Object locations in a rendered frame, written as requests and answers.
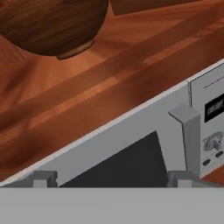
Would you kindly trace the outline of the brown wooden bowl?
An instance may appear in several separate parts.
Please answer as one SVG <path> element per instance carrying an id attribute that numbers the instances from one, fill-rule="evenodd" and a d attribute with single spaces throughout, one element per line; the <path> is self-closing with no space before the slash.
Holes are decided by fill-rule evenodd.
<path id="1" fill-rule="evenodd" d="M 94 44 L 109 0 L 10 0 L 0 8 L 0 34 L 12 44 L 59 60 Z"/>

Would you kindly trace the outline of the brown wooden cabinet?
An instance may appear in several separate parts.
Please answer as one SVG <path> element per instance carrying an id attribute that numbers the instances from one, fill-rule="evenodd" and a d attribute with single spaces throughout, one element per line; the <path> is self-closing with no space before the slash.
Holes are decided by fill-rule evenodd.
<path id="1" fill-rule="evenodd" d="M 137 107 L 224 59 L 224 0 L 110 17 L 71 59 L 30 56 L 0 67 L 0 181 L 26 166 L 8 143 L 99 95 Z"/>

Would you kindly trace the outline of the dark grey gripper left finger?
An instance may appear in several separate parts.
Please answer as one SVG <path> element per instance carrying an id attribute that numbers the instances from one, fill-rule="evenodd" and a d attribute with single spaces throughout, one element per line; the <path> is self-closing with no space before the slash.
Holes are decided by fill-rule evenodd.
<path id="1" fill-rule="evenodd" d="M 57 178 L 56 171 L 35 171 L 24 179 L 8 184 L 8 187 L 57 187 Z"/>

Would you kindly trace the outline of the silver microwave oven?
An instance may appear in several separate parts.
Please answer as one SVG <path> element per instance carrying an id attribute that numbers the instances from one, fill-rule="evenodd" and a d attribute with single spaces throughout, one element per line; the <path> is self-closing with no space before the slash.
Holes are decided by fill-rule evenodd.
<path id="1" fill-rule="evenodd" d="M 200 113 L 200 178 L 224 166 L 224 59 L 143 104 L 132 107 L 96 95 L 8 143 L 31 153 L 0 187 L 35 171 L 56 171 L 68 185 L 112 165 L 144 174 L 187 171 L 181 123 L 169 115 L 180 104 Z"/>

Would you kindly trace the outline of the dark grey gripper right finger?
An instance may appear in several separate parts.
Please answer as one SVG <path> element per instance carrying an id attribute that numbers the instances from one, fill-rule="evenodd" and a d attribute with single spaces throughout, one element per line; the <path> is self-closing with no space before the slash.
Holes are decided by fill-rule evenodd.
<path id="1" fill-rule="evenodd" d="M 195 176 L 191 171 L 169 171 L 168 172 L 169 182 L 168 187 L 176 188 L 203 188 L 203 187 L 218 187 L 221 185 L 213 182 L 207 182 Z"/>

